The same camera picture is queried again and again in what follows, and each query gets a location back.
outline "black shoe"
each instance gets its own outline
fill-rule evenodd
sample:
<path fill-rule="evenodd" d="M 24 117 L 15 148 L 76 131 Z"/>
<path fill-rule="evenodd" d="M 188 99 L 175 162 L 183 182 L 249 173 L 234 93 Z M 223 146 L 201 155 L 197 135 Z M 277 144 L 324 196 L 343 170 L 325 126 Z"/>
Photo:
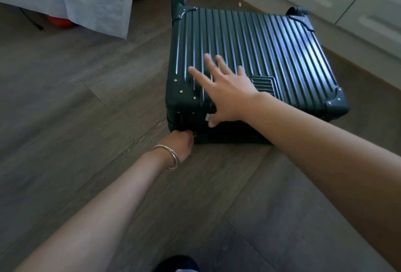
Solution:
<path fill-rule="evenodd" d="M 196 262 L 185 255 L 175 255 L 163 260 L 153 272 L 176 272 L 178 269 L 190 269 L 199 272 Z"/>

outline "silver bangle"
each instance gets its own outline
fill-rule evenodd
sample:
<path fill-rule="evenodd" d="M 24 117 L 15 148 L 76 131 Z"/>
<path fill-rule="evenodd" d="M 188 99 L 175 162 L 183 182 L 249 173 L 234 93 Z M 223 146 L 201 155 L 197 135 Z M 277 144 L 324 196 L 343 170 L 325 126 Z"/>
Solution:
<path fill-rule="evenodd" d="M 157 148 L 157 147 L 163 147 L 163 148 L 165 148 L 166 150 L 168 150 L 168 151 L 170 152 L 170 154 L 171 154 L 171 155 L 173 156 L 173 158 L 174 158 L 174 161 L 175 161 L 174 166 L 173 166 L 173 167 L 168 167 L 167 169 L 168 169 L 168 170 L 174 170 L 174 169 L 178 168 L 178 164 L 180 164 L 180 159 L 178 158 L 177 154 L 176 154 L 171 148 L 169 148 L 169 147 L 167 147 L 167 146 L 165 146 L 165 145 L 158 144 L 158 145 L 154 146 L 153 149 L 155 149 L 155 148 Z"/>

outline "person's left arm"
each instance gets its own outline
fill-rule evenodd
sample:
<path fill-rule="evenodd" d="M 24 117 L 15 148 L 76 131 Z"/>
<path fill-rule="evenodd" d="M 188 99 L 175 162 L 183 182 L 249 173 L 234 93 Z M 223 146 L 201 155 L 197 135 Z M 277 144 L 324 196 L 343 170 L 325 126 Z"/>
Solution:
<path fill-rule="evenodd" d="M 190 131 L 174 131 L 158 144 L 184 161 L 193 147 Z M 129 222 L 164 169 L 174 165 L 165 148 L 155 148 L 85 205 L 15 271 L 105 271 Z"/>

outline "hard-shell ribbed suitcase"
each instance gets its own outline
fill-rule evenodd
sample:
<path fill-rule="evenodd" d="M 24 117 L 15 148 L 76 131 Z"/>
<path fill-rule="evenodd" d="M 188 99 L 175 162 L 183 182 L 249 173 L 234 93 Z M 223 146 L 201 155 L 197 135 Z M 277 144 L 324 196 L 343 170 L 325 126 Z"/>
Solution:
<path fill-rule="evenodd" d="M 173 33 L 166 87 L 169 129 L 190 129 L 196 143 L 268 143 L 247 124 L 223 122 L 209 128 L 216 108 L 188 73 L 204 72 L 203 54 L 220 54 L 234 72 L 239 65 L 259 91 L 330 121 L 348 105 L 303 8 L 286 15 L 187 6 L 172 0 Z"/>

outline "white tag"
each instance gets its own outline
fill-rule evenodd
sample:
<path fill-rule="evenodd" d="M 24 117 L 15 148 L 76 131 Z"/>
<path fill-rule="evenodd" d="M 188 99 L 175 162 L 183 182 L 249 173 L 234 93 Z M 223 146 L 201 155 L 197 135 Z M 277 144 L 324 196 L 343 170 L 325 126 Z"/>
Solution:
<path fill-rule="evenodd" d="M 213 118 L 213 116 L 214 116 L 214 113 L 207 113 L 205 120 L 209 122 Z"/>

